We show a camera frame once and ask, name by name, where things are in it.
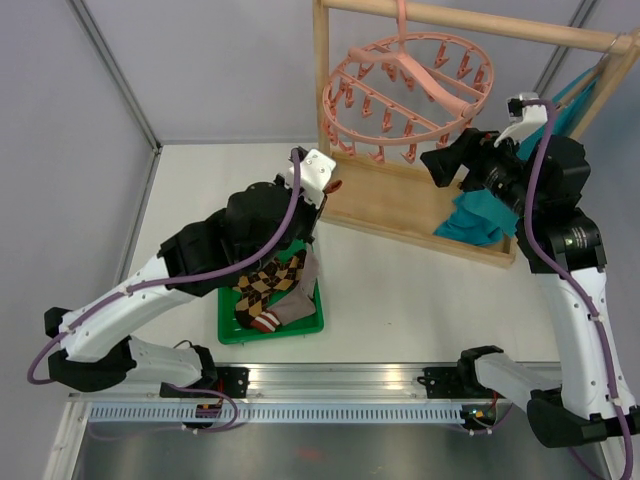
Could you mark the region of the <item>pink round clip hanger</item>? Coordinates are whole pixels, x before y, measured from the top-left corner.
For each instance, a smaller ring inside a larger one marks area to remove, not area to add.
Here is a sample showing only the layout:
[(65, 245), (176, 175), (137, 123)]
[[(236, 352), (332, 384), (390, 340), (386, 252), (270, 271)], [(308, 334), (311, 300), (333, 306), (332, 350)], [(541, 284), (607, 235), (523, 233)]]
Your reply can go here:
[(420, 144), (444, 148), (484, 109), (493, 62), (476, 43), (441, 32), (412, 32), (404, 1), (394, 35), (352, 46), (319, 92), (320, 127), (349, 156), (364, 148), (378, 163), (388, 148), (413, 163)]

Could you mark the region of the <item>grey sock red striped cuff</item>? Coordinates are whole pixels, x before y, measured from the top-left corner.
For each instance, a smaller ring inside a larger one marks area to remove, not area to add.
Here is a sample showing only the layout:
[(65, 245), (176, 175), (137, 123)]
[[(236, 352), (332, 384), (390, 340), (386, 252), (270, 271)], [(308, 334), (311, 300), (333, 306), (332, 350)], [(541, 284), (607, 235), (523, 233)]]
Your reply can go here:
[[(342, 180), (332, 181), (324, 189), (324, 193), (326, 195), (331, 195), (332, 193), (335, 193), (336, 191), (338, 191), (341, 188), (342, 184), (343, 184)], [(306, 249), (304, 270), (302, 272), (299, 286), (301, 287), (301, 291), (309, 299), (312, 299), (314, 296), (314, 289), (315, 289), (318, 275), (319, 275), (319, 260), (315, 256), (311, 246), (308, 246)]]

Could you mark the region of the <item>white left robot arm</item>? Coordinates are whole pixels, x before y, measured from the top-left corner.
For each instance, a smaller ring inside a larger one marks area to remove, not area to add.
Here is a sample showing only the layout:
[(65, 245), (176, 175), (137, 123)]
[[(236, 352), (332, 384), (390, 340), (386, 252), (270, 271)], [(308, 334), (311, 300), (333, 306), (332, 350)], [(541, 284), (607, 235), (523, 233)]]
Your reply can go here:
[(207, 348), (154, 345), (134, 331), (224, 287), (239, 294), (233, 314), (249, 330), (278, 333), (314, 315), (319, 264), (310, 244), (331, 187), (308, 175), (299, 185), (282, 176), (253, 184), (183, 227), (134, 277), (93, 304), (49, 309), (45, 332), (60, 347), (48, 357), (50, 379), (81, 392), (139, 383), (210, 395), (218, 372)]

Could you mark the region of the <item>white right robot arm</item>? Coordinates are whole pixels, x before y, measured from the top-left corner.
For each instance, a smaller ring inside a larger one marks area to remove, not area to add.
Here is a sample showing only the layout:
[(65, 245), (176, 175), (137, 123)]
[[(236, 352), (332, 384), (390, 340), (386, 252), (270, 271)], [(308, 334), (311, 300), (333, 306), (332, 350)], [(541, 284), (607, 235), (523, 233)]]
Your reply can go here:
[(591, 169), (584, 147), (551, 137), (536, 183), (533, 235), (517, 223), (517, 242), (549, 306), (562, 377), (549, 380), (494, 345), (463, 351), (459, 388), (492, 390), (523, 410), (547, 448), (577, 447), (639, 431), (639, 406), (614, 355), (607, 323), (606, 256), (600, 231), (579, 208)]

